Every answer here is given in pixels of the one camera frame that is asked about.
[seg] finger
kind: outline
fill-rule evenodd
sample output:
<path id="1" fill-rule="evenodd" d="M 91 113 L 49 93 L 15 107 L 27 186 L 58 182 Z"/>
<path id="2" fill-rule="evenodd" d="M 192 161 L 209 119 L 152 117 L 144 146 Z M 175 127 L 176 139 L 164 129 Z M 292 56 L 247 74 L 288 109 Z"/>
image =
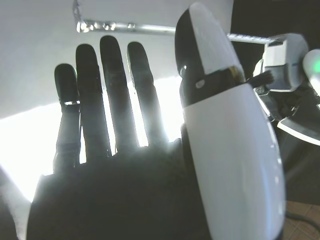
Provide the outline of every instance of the finger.
<path id="1" fill-rule="evenodd" d="M 168 142 L 159 100 L 150 71 L 147 54 L 139 42 L 131 42 L 127 48 L 130 74 L 140 103 L 144 129 L 149 146 Z"/>
<path id="2" fill-rule="evenodd" d="M 62 117 L 56 141 L 53 172 L 64 172 L 79 165 L 81 148 L 80 104 L 77 77 L 69 64 L 60 64 L 54 70 L 56 91 Z"/>
<path id="3" fill-rule="evenodd" d="M 82 44 L 75 58 L 86 161 L 103 161 L 112 154 L 97 56 L 92 46 Z"/>
<path id="4" fill-rule="evenodd" d="M 113 36 L 100 40 L 100 54 L 118 152 L 138 146 L 135 119 L 118 41 Z"/>

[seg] silver metal bar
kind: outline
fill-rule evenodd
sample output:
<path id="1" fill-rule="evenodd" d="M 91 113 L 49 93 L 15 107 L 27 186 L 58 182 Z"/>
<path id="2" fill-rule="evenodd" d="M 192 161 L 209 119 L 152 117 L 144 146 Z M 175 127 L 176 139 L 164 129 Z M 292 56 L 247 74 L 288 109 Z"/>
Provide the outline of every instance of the silver metal bar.
<path id="1" fill-rule="evenodd" d="M 78 33 L 88 32 L 115 32 L 115 33 L 134 33 L 134 34 L 151 34 L 151 35 L 167 35 L 174 36 L 176 28 L 173 26 L 148 25 L 137 23 L 124 23 L 117 21 L 98 21 L 83 18 L 80 11 L 78 0 L 74 0 L 73 16 L 76 23 L 76 31 Z M 233 42 L 251 43 L 251 44 L 270 44 L 273 42 L 281 42 L 277 39 L 248 36 L 242 34 L 228 33 L 227 36 Z"/>

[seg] cable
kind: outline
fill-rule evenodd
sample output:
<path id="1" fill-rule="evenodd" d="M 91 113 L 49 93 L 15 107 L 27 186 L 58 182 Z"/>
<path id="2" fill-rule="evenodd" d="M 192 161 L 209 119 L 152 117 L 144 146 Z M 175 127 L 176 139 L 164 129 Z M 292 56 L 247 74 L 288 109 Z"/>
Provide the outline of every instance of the cable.
<path id="1" fill-rule="evenodd" d="M 314 220 L 312 220 L 311 218 L 306 217 L 306 216 L 302 216 L 302 215 L 299 215 L 299 214 L 295 214 L 295 213 L 292 213 L 292 212 L 289 212 L 289 211 L 285 212 L 285 216 L 288 219 L 292 219 L 292 220 L 296 220 L 296 221 L 302 221 L 302 222 L 305 222 L 307 224 L 310 224 L 311 226 L 315 227 L 315 229 L 320 234 L 320 225 L 317 222 L 315 222 Z"/>

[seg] green light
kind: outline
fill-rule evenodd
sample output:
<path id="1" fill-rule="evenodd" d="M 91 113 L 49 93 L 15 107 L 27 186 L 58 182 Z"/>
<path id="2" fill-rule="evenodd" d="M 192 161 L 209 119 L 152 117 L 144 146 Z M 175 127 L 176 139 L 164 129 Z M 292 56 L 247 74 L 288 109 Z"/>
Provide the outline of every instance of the green light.
<path id="1" fill-rule="evenodd" d="M 320 61 L 315 63 L 315 65 L 313 66 L 313 71 L 315 71 L 316 73 L 320 73 Z"/>

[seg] floor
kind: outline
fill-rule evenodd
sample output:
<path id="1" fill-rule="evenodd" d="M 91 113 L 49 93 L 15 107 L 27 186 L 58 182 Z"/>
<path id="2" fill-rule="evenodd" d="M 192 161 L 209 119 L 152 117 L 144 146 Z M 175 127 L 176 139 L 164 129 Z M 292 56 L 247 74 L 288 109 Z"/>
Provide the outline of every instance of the floor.
<path id="1" fill-rule="evenodd" d="M 311 218 L 320 225 L 320 206 L 287 201 L 287 210 Z M 309 224 L 286 218 L 283 240 L 320 240 L 320 234 Z"/>

